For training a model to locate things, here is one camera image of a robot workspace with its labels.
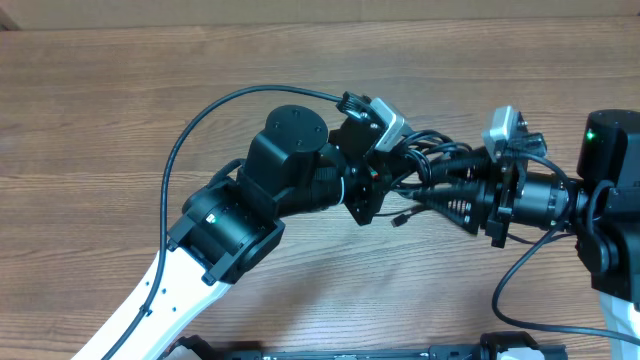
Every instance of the white arm segment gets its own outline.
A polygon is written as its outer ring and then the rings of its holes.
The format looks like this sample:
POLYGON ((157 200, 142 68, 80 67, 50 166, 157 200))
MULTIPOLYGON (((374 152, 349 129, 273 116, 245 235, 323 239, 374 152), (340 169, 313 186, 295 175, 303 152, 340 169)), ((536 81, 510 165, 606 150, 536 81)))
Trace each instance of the white arm segment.
MULTIPOLYGON (((607 329, 640 337, 640 313, 632 303, 601 292, 600 308, 607 329)), ((640 360, 640 346, 620 340, 611 340, 610 343, 611 359, 640 360)))
MULTIPOLYGON (((115 344, 149 295, 157 267, 156 254, 138 286, 73 357, 74 360, 101 359, 115 344)), ((112 359, 156 360, 193 318, 220 299, 231 287, 221 282, 206 285, 200 279, 204 273, 205 269, 182 248, 167 251, 160 288, 151 303, 152 313, 140 321, 112 359)))

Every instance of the robotic hand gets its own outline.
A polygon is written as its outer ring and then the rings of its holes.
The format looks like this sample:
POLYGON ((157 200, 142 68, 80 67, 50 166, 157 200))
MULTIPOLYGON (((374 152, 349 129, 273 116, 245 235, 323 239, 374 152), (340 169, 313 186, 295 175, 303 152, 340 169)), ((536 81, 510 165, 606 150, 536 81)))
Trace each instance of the robotic hand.
MULTIPOLYGON (((472 149, 433 130, 413 131, 391 104, 349 92, 339 98, 265 85, 216 101, 189 124, 167 162, 154 263, 74 359, 157 359, 195 316, 278 245, 285 228, 281 218, 344 204, 366 225, 382 215, 384 197, 392 191, 415 204, 392 221, 394 226, 434 210, 471 234, 484 229, 500 248, 507 237, 523 241, 508 234, 510 223, 548 230, 499 283, 492 300, 496 315, 527 329, 609 337, 613 358, 640 359, 640 168, 634 162, 640 155, 640 113, 589 115, 578 164, 582 179, 568 178, 544 158, 542 134, 529 133, 511 106, 489 116, 482 137, 485 146, 472 149), (336 102, 347 118, 329 131, 320 116, 302 106, 273 110, 246 160, 230 162, 193 194, 167 232, 169 175, 188 134, 225 102, 269 90, 336 102), (528 172, 529 161, 553 174, 528 172), (234 180, 228 174, 236 168, 234 180), (418 182, 407 181, 412 174, 418 182), (535 324, 500 312, 506 283, 540 247, 567 236, 554 236, 558 231, 577 235, 578 256, 591 272, 592 287, 601 292, 610 330, 535 324)), ((494 349, 486 358, 501 358, 505 351, 494 349)))

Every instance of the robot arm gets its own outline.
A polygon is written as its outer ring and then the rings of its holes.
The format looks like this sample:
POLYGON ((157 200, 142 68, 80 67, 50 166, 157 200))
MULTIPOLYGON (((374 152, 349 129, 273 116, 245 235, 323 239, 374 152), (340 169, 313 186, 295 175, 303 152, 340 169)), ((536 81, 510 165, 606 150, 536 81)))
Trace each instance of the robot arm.
MULTIPOLYGON (((397 109, 378 98, 347 92, 337 108, 347 119, 333 131, 307 108, 275 109, 253 139, 247 159, 230 163, 187 200, 183 216, 168 233, 157 296, 113 358, 157 359, 198 313, 278 245, 285 228, 282 217, 344 204, 359 225, 366 225, 390 191, 419 203, 420 210, 412 215, 438 211, 472 234, 484 229, 496 247, 504 247, 511 222, 576 233, 578 254, 592 273, 593 287, 616 297, 603 298, 610 304, 603 306, 611 315, 608 326, 637 335, 638 326, 620 328, 638 322, 637 312, 624 310, 618 301, 640 303, 640 283, 635 280, 640 265, 632 258, 640 252, 640 241, 635 241, 640 206, 626 201, 640 200, 634 190, 640 186, 639 170, 632 166, 633 156, 626 156, 640 154, 635 125, 640 114, 591 114, 587 139, 597 133, 594 136, 602 139, 598 144, 609 149, 608 157, 585 140, 578 171, 583 179, 568 179, 527 172, 522 154, 543 158, 546 145, 542 134, 527 131, 512 107, 492 114, 483 132, 485 147, 476 150, 432 130, 414 132, 397 109), (622 164, 616 160, 621 153, 626 156, 622 164), (608 167, 588 163, 586 156, 608 161, 608 167), (235 167, 234 180, 227 175, 235 167), (413 173, 419 182, 407 183, 413 173), (603 205, 594 192, 605 180, 613 185, 603 205), (614 191, 625 200, 616 200, 614 191), (593 220, 596 208, 603 210, 593 220)), ((401 215, 394 226, 409 216, 401 215)), ((95 359, 107 352, 138 313, 155 272, 154 262, 75 359, 95 359)), ((620 340, 612 345, 619 345, 624 356, 631 354, 620 340)), ((636 357, 623 359, 639 358, 638 347, 628 346, 636 357)))

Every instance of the wooden table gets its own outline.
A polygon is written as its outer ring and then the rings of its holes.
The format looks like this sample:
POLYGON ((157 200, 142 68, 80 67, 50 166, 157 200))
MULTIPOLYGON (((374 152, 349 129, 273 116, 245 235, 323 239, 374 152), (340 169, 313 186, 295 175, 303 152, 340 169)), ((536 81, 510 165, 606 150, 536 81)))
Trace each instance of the wooden table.
MULTIPOLYGON (((262 83, 384 97, 414 129, 481 145, 516 105, 575 176, 586 115, 640 107, 640 19, 425 21, 0 34, 0 357, 69 358, 118 307, 158 242, 160 175, 185 124, 262 83)), ((329 103, 254 94, 216 111, 178 156, 170 220, 246 154, 275 107, 342 119, 329 103)), ((385 210, 406 206, 390 196, 385 210)), ((278 349, 476 342, 509 330, 490 297, 525 251, 489 246, 437 214, 358 227, 344 208, 286 219, 281 245, 185 330, 278 349)), ((528 237, 539 232, 514 226, 528 237)), ((507 314, 603 326, 573 240, 547 246, 502 299, 507 314)), ((603 339, 532 332, 581 359, 603 339)))

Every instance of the brown surface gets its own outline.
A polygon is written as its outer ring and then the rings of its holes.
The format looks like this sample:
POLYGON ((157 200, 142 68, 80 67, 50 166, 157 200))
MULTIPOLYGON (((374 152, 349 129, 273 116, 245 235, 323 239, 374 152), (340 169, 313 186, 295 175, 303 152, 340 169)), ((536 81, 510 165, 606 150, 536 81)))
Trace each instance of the brown surface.
POLYGON ((0 0, 25 30, 633 16, 637 0, 0 0))
MULTIPOLYGON (((179 132, 213 99, 284 83, 382 96, 416 129, 481 143, 514 104, 575 169, 586 114, 638 110, 638 18, 183 27, 0 34, 0 357, 68 358, 111 315, 157 248, 158 193, 179 132)), ((328 103, 253 94, 207 119, 178 156, 170 223, 211 172, 246 154, 269 111, 328 103)), ((390 197, 385 209, 404 206, 390 197)), ((490 310, 525 247, 493 249, 436 214, 358 227, 343 208, 287 219, 282 244, 187 329, 288 350, 473 342, 507 330, 490 310)), ((537 236, 535 230, 515 230, 537 236)), ((602 326, 571 240, 507 289, 522 319, 602 326)), ((577 358, 607 342, 533 333, 577 358)))

